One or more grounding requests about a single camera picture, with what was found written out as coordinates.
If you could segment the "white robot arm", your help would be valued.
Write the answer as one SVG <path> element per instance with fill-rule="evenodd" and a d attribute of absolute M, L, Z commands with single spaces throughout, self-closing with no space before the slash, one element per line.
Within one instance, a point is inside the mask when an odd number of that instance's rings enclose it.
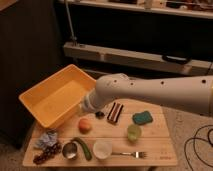
<path fill-rule="evenodd" d="M 111 74 L 96 80 L 82 99 L 84 113 L 93 113 L 116 99 L 135 99 L 213 118 L 213 76 L 130 79 Z"/>

